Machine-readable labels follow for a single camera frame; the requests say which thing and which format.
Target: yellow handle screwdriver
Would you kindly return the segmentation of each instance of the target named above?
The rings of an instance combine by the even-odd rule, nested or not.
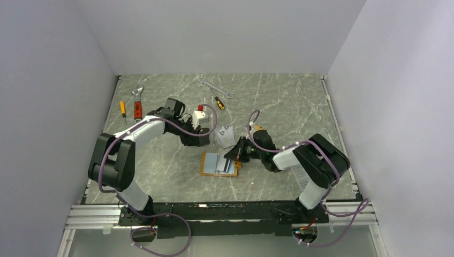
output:
[[[120,102],[120,108],[122,110],[122,117],[125,118],[125,124],[127,126],[125,102],[123,102],[123,101]]]
[[[215,97],[214,99],[216,100],[216,103],[217,103],[217,106],[219,107],[219,109],[224,110],[225,109],[224,103],[222,103],[221,100],[219,100],[219,97]]]

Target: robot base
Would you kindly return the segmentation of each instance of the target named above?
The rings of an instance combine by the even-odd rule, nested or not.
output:
[[[187,219],[194,236],[263,233],[291,236],[292,224],[307,224],[315,217],[315,223],[329,222],[322,208],[317,207],[305,215],[295,201],[154,203],[153,206],[156,214],[175,213]],[[149,219],[140,223],[135,215],[122,210],[118,222],[120,226],[147,226],[153,221]],[[177,218],[159,217],[155,225],[158,226],[157,236],[160,239],[187,236],[186,225]]]

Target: floor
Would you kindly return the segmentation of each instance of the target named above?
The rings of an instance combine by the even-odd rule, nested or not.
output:
[[[168,97],[184,102],[189,113],[200,103],[214,104],[213,92],[197,82],[198,75],[235,93],[229,100],[217,94],[226,106],[224,111],[217,109],[218,126],[233,126],[235,140],[245,135],[250,113],[260,109],[257,124],[268,130],[277,147],[320,133],[341,149],[326,94],[315,74],[124,75],[118,82],[105,131],[116,133],[126,129],[120,101],[126,103],[128,125],[133,125],[131,91],[137,84],[144,86],[144,113],[163,106]],[[209,146],[184,147],[177,136],[164,134],[136,153],[135,179],[155,202],[293,200],[301,193],[290,169],[269,172],[260,160],[244,163],[237,177],[201,176],[202,152],[221,150],[214,135]],[[97,183],[92,182],[92,185],[86,203],[117,202],[112,194],[100,193]],[[328,199],[353,198],[347,172]]]

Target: red adjustable wrench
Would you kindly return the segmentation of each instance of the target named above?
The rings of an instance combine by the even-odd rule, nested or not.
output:
[[[135,97],[134,101],[134,121],[139,123],[142,120],[142,103],[140,102],[140,95],[142,94],[143,86],[136,86],[136,89],[132,92]]]

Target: screwdriver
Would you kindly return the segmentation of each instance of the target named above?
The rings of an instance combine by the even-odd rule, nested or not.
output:
[[[217,106],[219,107],[220,110],[224,110],[224,104],[219,100],[219,97],[215,96],[214,99],[216,100]]]
[[[210,89],[211,89],[211,92],[214,94],[214,99],[216,100],[217,106],[219,107],[219,109],[220,109],[221,111],[223,111],[223,110],[225,109],[224,104],[221,102],[221,100],[219,100],[219,97],[217,97],[217,96],[215,95],[214,90],[213,90],[212,88],[210,88]]]
[[[123,101],[120,102],[120,108],[122,110],[122,117],[125,118],[125,124],[127,126],[125,102],[123,102]]]

